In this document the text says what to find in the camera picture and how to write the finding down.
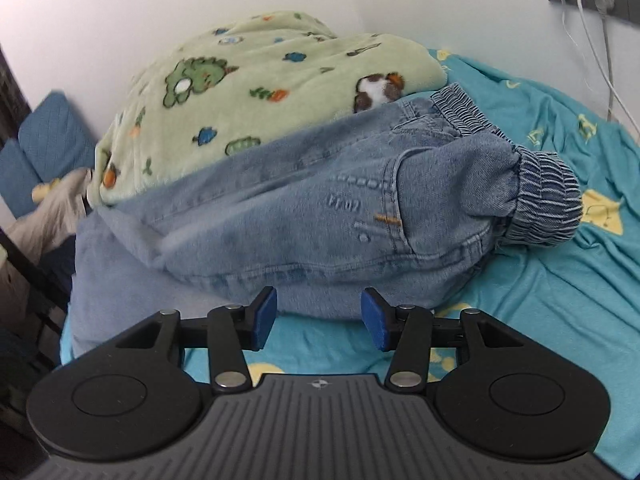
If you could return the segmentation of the blue denim jeans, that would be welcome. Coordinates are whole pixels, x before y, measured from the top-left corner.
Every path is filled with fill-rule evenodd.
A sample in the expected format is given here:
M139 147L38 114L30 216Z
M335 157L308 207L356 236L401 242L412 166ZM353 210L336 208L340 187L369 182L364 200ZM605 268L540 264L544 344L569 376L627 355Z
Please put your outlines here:
M582 216L574 171L510 141L456 84L94 205L76 237L75 356L148 316L248 304L354 320L360 292L434 308L501 245L552 247Z

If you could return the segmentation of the teal smiley bed sheet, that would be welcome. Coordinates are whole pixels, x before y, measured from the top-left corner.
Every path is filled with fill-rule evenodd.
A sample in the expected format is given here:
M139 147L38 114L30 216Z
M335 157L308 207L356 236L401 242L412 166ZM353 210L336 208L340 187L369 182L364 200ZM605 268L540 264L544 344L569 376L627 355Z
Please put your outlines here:
M630 136L559 91L512 80L450 56L459 86L513 143L555 154L574 171L582 216L570 240L552 247L501 245L451 299L430 308L454 318L483 310L589 370L604 383L611 418L597 452L620 474L639 473L639 150ZM326 320L280 314L266 344L247 357L255 373L384 375L360 315ZM62 360L74 355L70 317Z

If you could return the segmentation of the beige cloth pile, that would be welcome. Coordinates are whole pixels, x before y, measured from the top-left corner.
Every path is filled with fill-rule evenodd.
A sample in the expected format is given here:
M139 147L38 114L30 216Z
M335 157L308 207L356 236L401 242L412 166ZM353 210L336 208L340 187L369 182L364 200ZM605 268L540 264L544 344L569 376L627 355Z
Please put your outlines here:
M6 235L33 264L76 234L78 222L90 210L87 188L92 170L78 168L58 182L30 214L15 220Z

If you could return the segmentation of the green cartoon fleece blanket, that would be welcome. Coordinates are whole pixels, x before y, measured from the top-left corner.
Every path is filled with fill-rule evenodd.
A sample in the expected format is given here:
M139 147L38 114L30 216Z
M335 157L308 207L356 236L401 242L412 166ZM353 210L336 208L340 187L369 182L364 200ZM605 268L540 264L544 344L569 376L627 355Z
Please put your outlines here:
M88 200L113 206L248 148L446 83L426 47L398 36L338 36L288 11L224 25L134 77L96 147Z

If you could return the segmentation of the blue quilted cushion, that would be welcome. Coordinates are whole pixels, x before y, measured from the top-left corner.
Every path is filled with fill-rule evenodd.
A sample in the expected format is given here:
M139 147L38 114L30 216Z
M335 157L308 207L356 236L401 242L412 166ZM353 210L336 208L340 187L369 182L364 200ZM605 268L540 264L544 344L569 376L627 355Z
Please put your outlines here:
M1 150L1 197L16 218L36 208L32 189L94 164L96 140L66 99L52 91Z

